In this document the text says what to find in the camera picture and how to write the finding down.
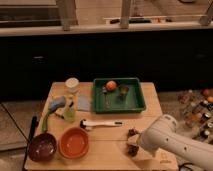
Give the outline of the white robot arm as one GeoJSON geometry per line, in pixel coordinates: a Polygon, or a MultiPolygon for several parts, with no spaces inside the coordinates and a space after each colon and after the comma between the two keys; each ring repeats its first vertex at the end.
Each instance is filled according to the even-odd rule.
{"type": "Polygon", "coordinates": [[[177,134],[177,125],[173,116],[161,115],[147,129],[128,138],[127,144],[141,147],[151,154],[161,148],[206,171],[213,171],[213,145],[177,134]]]}

